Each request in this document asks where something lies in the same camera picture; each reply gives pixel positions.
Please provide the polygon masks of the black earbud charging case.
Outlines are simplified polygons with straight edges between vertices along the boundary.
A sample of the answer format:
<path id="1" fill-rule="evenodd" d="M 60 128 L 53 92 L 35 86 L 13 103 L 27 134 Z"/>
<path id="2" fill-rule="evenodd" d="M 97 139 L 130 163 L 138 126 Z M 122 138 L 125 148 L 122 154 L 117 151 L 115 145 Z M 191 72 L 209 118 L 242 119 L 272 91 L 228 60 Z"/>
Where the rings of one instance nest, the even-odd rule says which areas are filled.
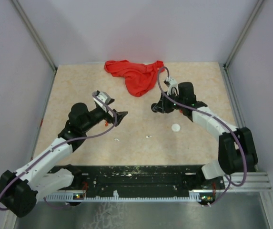
<path id="1" fill-rule="evenodd" d="M 152 107 L 152 111 L 153 111 L 154 113 L 157 113 L 157 112 L 158 112 L 158 107 L 156 107 L 156 106 Z"/>

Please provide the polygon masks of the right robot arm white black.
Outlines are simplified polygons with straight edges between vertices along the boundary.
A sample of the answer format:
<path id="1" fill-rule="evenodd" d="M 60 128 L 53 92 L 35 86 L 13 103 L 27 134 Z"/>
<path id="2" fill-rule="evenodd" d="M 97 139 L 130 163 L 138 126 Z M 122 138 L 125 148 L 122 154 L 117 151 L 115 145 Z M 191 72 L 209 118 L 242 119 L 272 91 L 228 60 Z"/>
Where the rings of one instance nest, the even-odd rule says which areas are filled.
<path id="1" fill-rule="evenodd" d="M 165 80 L 168 90 L 162 91 L 157 103 L 151 105 L 155 113 L 169 114 L 179 110 L 218 141 L 218 158 L 196 172 L 197 185 L 203 189 L 213 184 L 213 179 L 235 172 L 247 173 L 258 163 L 253 135 L 249 128 L 238 128 L 222 120 L 208 105 L 196 99 L 191 82 L 177 83 Z"/>

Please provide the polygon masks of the white earbud charging case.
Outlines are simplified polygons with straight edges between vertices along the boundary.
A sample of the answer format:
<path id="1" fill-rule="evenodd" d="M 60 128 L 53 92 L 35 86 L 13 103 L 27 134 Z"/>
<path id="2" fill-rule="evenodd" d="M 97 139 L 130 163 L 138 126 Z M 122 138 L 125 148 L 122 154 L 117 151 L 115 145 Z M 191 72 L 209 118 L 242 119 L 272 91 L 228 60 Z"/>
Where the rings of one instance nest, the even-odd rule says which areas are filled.
<path id="1" fill-rule="evenodd" d="M 179 124 L 172 124 L 171 129 L 173 132 L 179 132 L 181 130 L 181 126 Z"/>

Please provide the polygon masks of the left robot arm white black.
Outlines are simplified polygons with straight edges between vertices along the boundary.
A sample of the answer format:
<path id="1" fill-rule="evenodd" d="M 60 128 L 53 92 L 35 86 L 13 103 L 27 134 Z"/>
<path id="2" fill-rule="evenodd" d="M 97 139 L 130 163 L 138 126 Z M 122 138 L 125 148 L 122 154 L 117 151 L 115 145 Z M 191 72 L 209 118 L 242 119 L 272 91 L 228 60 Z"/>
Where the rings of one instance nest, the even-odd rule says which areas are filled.
<path id="1" fill-rule="evenodd" d="M 76 103 L 71 107 L 63 130 L 37 157 L 14 172 L 7 170 L 1 175 L 0 211 L 10 210 L 22 218 L 49 194 L 65 187 L 78 189 L 82 186 L 83 178 L 72 165 L 54 174 L 49 171 L 75 152 L 89 138 L 87 132 L 96 124 L 106 121 L 116 127 L 128 114 L 127 111 L 111 109 L 109 104 L 114 102 L 112 98 L 98 95 L 93 99 L 96 107 L 91 111 L 84 103 Z"/>

